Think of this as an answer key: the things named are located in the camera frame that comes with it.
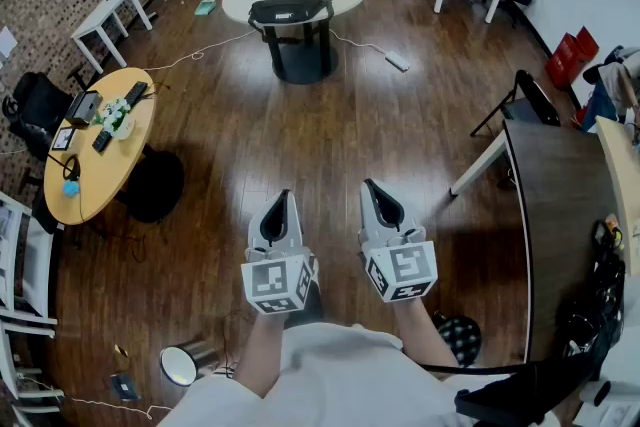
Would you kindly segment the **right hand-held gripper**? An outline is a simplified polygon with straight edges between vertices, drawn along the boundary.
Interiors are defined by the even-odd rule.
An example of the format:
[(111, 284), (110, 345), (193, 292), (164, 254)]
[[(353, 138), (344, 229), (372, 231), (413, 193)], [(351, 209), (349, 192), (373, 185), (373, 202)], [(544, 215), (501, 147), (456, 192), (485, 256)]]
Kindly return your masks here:
[[(414, 205), (397, 187), (367, 178), (360, 187), (360, 207), (364, 270), (380, 298), (395, 303), (424, 297), (437, 282), (438, 270), (435, 246), (425, 230), (408, 230), (416, 218)], [(395, 231), (405, 233), (379, 239)]]

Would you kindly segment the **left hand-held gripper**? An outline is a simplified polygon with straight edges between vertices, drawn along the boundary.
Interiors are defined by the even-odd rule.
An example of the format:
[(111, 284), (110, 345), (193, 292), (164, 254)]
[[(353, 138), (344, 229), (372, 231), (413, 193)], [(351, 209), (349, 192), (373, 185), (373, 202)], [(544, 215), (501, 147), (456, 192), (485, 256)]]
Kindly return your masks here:
[[(304, 309), (314, 274), (315, 255), (302, 245), (302, 228), (294, 194), (283, 189), (249, 222), (247, 262), (241, 265), (247, 302), (260, 314)], [(293, 252), (263, 248), (299, 247)]]

